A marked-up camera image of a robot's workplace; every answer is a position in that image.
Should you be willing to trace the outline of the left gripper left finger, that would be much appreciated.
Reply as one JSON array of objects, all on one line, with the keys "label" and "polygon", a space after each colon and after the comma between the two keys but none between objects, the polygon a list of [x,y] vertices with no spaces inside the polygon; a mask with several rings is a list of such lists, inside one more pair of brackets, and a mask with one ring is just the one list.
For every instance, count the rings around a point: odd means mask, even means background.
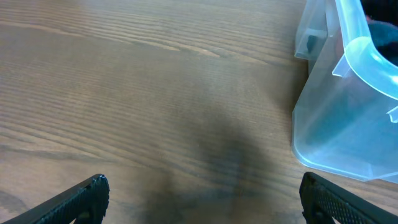
[{"label": "left gripper left finger", "polygon": [[4,224],[101,224],[108,205],[108,180],[96,174]]}]

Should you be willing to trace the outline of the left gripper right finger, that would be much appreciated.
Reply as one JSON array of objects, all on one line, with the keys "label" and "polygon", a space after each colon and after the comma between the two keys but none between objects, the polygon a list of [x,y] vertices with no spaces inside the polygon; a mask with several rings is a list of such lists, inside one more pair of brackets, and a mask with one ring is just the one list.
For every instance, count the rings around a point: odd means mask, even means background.
[{"label": "left gripper right finger", "polygon": [[397,215],[313,172],[304,173],[299,194],[308,224],[397,224]]}]

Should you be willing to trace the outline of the black hooded sweatshirt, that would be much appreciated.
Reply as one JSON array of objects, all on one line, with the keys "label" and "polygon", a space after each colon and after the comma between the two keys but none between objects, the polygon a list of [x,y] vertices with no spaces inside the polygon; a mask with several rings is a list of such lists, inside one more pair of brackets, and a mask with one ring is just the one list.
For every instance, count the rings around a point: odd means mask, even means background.
[{"label": "black hooded sweatshirt", "polygon": [[373,44],[397,65],[397,0],[361,0]]}]

